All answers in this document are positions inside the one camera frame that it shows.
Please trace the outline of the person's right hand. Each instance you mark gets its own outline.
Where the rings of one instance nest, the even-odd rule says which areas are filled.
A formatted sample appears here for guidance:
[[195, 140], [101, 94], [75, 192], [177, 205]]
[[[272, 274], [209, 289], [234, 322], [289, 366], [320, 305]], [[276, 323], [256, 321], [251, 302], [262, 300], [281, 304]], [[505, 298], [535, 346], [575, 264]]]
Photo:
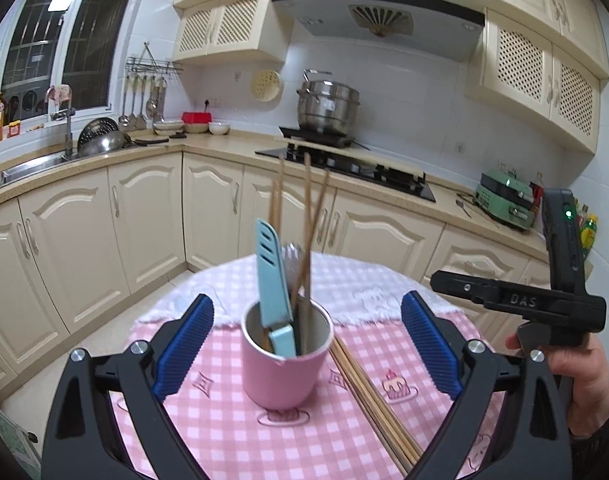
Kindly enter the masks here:
[[539, 346], [554, 375], [573, 379], [568, 426], [588, 438], [609, 419], [609, 362], [599, 338], [589, 333], [577, 347]]

